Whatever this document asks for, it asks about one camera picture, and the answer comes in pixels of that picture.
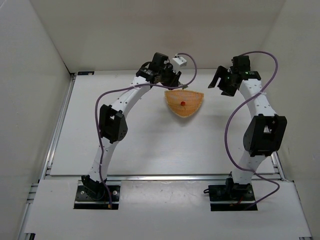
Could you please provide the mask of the woven fan-shaped fruit basket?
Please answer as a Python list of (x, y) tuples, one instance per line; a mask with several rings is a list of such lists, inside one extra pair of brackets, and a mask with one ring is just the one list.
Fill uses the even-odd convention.
[(164, 98), (168, 108), (181, 118), (188, 118), (201, 107), (204, 93), (185, 89), (166, 90)]

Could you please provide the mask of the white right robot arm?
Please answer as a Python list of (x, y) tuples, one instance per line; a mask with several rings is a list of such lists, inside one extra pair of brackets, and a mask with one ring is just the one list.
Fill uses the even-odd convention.
[(226, 180), (225, 192), (232, 199), (249, 192), (253, 175), (260, 164), (279, 150), (287, 127), (285, 116), (278, 115), (264, 94), (266, 86), (261, 76), (251, 69), (247, 54), (233, 57), (230, 68), (219, 66), (214, 76), (223, 96), (233, 97), (240, 92), (244, 102), (236, 108), (248, 107), (251, 121), (243, 135), (244, 152), (241, 159), (231, 162), (235, 168)]

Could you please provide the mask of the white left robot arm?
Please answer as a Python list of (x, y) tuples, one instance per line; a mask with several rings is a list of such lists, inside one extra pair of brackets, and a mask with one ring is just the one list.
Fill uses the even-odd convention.
[(121, 95), (109, 105), (100, 100), (115, 93), (109, 90), (102, 93), (94, 106), (94, 121), (98, 147), (92, 166), (87, 174), (81, 176), (85, 193), (95, 202), (107, 201), (112, 204), (112, 193), (107, 186), (107, 172), (116, 146), (128, 133), (126, 118), (134, 105), (153, 87), (171, 92), (187, 88), (190, 83), (180, 83), (181, 68), (186, 66), (188, 53), (179, 52), (172, 59), (156, 52), (152, 61), (141, 65), (129, 87), (120, 88)]

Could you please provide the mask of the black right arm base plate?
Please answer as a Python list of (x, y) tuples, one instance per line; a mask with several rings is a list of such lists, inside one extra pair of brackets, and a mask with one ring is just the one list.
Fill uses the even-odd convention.
[(253, 187), (247, 184), (243, 189), (234, 189), (225, 185), (209, 185), (203, 191), (209, 196), (211, 212), (257, 211)]

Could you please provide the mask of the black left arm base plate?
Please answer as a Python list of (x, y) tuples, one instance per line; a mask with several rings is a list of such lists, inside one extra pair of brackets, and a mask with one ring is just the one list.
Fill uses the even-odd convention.
[(118, 210), (121, 195), (120, 185), (108, 185), (111, 195), (111, 205), (109, 194), (102, 185), (102, 192), (98, 194), (90, 192), (85, 186), (77, 186), (73, 208), (76, 210)]

